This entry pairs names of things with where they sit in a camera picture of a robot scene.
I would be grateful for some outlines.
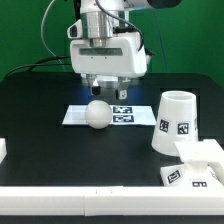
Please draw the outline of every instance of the black tabletop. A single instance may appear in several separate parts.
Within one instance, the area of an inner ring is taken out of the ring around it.
[[[119,101],[113,89],[92,96],[74,73],[16,73],[0,84],[0,137],[7,158],[0,186],[161,186],[160,167],[179,164],[151,147],[153,126],[64,126],[68,105],[101,99],[113,105],[150,105],[157,116],[162,92],[197,96],[199,138],[224,146],[224,90],[199,74],[147,74]],[[0,223],[221,223],[222,217],[0,217]]]

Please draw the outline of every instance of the white cup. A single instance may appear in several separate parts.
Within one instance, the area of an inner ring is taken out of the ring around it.
[[[178,156],[175,141],[198,141],[196,96],[189,92],[168,91],[161,97],[152,147]]]

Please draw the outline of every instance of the white paper sheet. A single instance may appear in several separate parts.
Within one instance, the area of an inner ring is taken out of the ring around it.
[[[70,105],[63,120],[63,125],[87,125],[85,120],[86,105]],[[113,119],[111,125],[155,125],[156,120],[150,106],[111,105]]]

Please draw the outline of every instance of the white block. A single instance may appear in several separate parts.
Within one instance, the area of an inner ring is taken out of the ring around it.
[[[85,196],[85,215],[123,215],[123,187],[98,187]]]
[[[175,142],[182,162],[222,162],[224,151],[214,139],[203,142]]]
[[[224,214],[223,189],[138,187],[124,191],[124,215]]]
[[[85,215],[85,193],[74,187],[1,187],[0,215]]]
[[[216,173],[206,163],[162,167],[161,177],[168,187],[223,189]]]

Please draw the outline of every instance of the green wall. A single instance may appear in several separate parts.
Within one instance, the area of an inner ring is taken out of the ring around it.
[[[40,23],[50,1],[0,1],[0,80],[16,66],[50,56],[40,39]],[[156,10],[169,72],[205,74],[224,87],[223,9],[224,0],[183,0],[176,8]],[[132,12],[131,19],[155,53],[148,71],[165,72],[152,11]],[[72,0],[57,0],[46,24],[46,40],[57,55],[69,54],[66,30],[73,21]]]

